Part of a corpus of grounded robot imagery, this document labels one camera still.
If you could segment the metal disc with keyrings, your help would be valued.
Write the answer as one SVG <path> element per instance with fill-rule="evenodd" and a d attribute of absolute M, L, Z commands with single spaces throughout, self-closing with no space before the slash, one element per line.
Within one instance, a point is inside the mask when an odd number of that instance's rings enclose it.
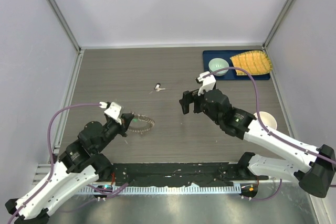
<path fill-rule="evenodd" d="M 138 122 L 131 122 L 128 132 L 144 135 L 149 133 L 155 126 L 155 121 L 142 114 L 135 114 L 134 118 L 139 119 Z"/>

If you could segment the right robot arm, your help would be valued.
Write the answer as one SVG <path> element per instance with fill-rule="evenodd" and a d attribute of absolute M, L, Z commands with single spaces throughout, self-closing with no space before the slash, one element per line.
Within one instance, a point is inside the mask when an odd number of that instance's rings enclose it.
<path fill-rule="evenodd" d="M 262 146 L 279 156 L 276 159 L 244 153 L 237 166 L 242 179 L 275 177 L 298 183 L 313 196 L 326 197 L 335 175 L 333 148 L 325 144 L 316 147 L 263 125 L 254 115 L 233 107 L 218 89 L 204 94 L 185 91 L 179 103 L 183 114 L 188 114 L 193 104 L 194 113 L 204 113 L 227 135 Z"/>

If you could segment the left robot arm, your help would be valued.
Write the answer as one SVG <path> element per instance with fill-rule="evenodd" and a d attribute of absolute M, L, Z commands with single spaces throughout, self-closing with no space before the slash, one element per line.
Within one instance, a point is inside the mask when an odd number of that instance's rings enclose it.
<path fill-rule="evenodd" d="M 5 204 L 12 215 L 9 223 L 47 223 L 50 216 L 71 196 L 92 182 L 111 178 L 113 165 L 102 153 L 117 136 L 125 137 L 134 114 L 106 123 L 87 123 L 77 139 L 52 163 L 50 172 L 30 192 Z"/>

